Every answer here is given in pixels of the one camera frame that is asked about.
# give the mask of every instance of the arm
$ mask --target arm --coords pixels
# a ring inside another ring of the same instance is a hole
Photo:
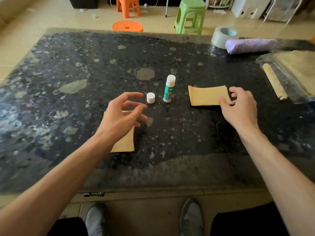
[[[262,175],[290,235],[315,235],[315,185],[290,163],[259,130],[253,95],[231,87],[230,106],[220,96],[225,119],[236,129]]]
[[[141,97],[124,93],[112,100],[95,135],[1,211],[0,235],[47,235],[98,162],[132,126],[140,126],[137,119],[147,119],[145,104],[127,101]],[[128,107],[135,109],[123,113]]]

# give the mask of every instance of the green label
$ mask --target green label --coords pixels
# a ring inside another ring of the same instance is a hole
[[[174,86],[173,87],[168,87],[167,85],[165,86],[164,99],[170,100],[172,98],[173,89]]]

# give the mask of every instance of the purple cloth roll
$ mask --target purple cloth roll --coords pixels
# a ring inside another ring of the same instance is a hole
[[[276,39],[231,39],[225,47],[229,54],[254,53],[272,50],[277,43]]]

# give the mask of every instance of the green plastic stool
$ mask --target green plastic stool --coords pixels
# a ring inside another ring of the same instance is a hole
[[[177,34],[198,34],[201,35],[206,4],[203,0],[181,0],[175,25]],[[192,25],[187,27],[185,24],[191,21]]]

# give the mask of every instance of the white storage box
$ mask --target white storage box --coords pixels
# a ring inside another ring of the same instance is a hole
[[[271,0],[234,0],[233,14],[238,18],[259,19]]]

